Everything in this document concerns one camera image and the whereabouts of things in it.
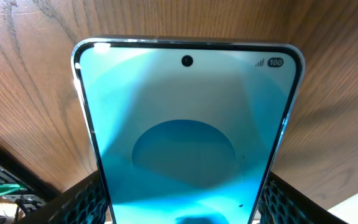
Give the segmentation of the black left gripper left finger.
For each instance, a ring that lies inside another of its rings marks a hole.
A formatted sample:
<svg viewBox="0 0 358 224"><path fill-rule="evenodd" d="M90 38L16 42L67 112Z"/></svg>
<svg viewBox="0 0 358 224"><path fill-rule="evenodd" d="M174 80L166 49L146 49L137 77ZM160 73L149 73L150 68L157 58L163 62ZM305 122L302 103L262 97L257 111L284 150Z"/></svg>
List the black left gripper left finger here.
<svg viewBox="0 0 358 224"><path fill-rule="evenodd" d="M17 224L102 224L108 202L96 171Z"/></svg>

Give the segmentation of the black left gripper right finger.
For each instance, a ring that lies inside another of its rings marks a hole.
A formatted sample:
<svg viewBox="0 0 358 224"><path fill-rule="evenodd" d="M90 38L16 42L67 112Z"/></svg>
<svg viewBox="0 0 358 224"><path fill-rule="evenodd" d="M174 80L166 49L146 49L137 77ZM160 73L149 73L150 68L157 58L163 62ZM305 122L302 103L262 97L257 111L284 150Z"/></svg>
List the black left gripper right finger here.
<svg viewBox="0 0 358 224"><path fill-rule="evenodd" d="M261 224L346 224L273 172L264 185L258 211Z"/></svg>

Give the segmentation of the blue screen Galaxy smartphone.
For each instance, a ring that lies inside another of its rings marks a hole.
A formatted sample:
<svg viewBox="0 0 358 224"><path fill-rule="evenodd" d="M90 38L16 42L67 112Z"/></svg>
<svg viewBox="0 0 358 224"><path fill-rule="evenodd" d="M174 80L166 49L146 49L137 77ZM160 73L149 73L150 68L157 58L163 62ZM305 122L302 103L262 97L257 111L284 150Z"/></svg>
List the blue screen Galaxy smartphone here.
<svg viewBox="0 0 358 224"><path fill-rule="evenodd" d="M251 223L296 100L291 44L93 37L73 81L113 223Z"/></svg>

